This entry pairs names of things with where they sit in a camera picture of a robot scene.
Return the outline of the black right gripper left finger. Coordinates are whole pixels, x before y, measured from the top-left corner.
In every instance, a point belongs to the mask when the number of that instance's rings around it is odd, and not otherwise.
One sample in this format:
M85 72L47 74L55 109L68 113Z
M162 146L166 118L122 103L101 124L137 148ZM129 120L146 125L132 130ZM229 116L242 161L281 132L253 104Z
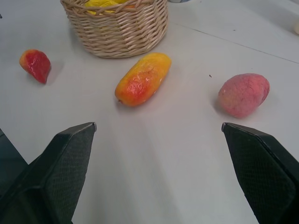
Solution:
M0 224L73 224L95 132L70 127L27 163L0 130Z

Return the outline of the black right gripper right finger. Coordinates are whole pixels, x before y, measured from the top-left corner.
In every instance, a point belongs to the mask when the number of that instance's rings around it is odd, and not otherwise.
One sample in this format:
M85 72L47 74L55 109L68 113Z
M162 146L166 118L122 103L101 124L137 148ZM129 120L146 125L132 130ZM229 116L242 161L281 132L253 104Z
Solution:
M299 224L299 162L271 135L223 123L235 174L259 224Z

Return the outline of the pink peach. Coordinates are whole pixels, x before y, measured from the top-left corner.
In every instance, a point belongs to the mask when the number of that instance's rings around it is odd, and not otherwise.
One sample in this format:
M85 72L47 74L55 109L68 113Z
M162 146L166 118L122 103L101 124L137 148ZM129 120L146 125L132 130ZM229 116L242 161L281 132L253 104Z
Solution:
M253 113L267 98L270 83L262 75L239 74L227 80L218 93L219 106L235 118Z

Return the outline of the red strawberry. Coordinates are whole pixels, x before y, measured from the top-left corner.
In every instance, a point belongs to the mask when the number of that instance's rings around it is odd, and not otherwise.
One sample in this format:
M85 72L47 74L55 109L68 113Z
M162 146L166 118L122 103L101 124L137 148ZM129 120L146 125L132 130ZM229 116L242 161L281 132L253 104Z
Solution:
M36 81L46 84L51 69L48 57L37 49L28 49L19 59L20 66Z

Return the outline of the woven wicker basket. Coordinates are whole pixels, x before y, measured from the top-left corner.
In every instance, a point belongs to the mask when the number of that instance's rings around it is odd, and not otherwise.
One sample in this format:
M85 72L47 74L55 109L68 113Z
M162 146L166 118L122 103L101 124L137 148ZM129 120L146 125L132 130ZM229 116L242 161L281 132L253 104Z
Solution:
M168 0L128 0L109 7L85 7L87 1L60 0L60 3L84 49L94 56L141 55L157 46L166 34ZM135 8L124 8L127 5Z

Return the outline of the yellow orange mango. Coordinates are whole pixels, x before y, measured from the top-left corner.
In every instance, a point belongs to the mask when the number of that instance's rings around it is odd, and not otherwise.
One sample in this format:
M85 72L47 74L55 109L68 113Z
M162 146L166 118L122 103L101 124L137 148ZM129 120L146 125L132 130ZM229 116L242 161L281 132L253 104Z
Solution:
M117 84L114 92L117 100L131 107L145 103L158 90L171 64L164 53L145 55Z

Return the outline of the yellow fruit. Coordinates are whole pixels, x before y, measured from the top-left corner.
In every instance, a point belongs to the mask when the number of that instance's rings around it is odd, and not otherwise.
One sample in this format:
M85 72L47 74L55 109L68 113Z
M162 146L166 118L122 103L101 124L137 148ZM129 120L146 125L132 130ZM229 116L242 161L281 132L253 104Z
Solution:
M127 2L128 0L89 0L84 6L85 7L109 7L115 6ZM88 10L90 14L96 14L94 11ZM106 10L105 13L114 13L114 10Z

